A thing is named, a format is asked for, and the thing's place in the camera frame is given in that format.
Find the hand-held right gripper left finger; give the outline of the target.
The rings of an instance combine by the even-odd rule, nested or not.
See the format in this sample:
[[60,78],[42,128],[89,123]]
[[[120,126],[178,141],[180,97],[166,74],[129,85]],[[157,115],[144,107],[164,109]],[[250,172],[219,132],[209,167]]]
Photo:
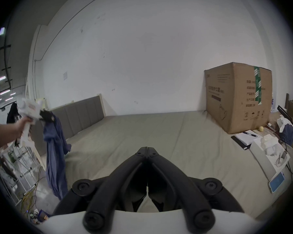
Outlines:
[[147,147],[142,147],[109,176],[77,180],[53,216],[86,211],[82,217],[86,231],[108,233],[115,210],[137,212],[147,196],[146,160]]

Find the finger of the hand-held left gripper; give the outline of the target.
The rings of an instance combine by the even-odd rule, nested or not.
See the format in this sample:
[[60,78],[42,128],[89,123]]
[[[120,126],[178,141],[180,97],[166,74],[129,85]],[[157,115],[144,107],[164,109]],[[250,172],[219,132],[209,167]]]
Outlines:
[[55,116],[51,111],[40,110],[40,120],[45,122],[54,122]]

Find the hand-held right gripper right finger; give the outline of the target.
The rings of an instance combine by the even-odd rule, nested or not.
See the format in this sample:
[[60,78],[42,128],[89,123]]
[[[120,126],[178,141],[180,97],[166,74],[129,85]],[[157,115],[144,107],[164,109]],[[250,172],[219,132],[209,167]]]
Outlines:
[[152,147],[148,147],[148,196],[159,212],[182,209],[191,233],[211,230],[216,222],[212,209],[244,213],[218,179],[188,177]]

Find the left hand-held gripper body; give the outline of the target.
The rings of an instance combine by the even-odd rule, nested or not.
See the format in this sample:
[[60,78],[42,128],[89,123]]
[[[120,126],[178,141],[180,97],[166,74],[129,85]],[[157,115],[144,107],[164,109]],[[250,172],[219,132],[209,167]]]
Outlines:
[[[31,125],[40,120],[41,103],[36,103],[34,100],[21,98],[17,101],[18,113],[21,117],[27,116],[33,119]],[[22,136],[20,137],[20,144],[22,146],[34,146],[34,141],[29,139],[30,127],[26,125]]]

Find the person's left hand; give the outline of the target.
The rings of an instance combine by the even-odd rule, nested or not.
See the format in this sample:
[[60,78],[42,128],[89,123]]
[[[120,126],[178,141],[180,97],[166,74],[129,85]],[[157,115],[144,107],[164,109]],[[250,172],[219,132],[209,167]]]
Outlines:
[[23,134],[26,125],[31,125],[33,119],[27,116],[22,117],[13,125],[14,139],[20,138]]

